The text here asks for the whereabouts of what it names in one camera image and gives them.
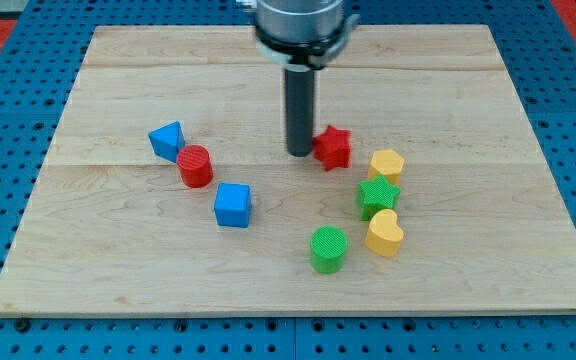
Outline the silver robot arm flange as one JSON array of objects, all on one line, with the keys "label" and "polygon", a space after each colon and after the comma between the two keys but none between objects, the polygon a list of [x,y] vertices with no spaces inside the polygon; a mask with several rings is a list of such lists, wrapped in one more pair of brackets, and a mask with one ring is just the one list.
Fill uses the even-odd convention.
[{"label": "silver robot arm flange", "polygon": [[318,71],[344,51],[358,27],[344,0],[237,0],[253,15],[256,47],[292,72]]}]

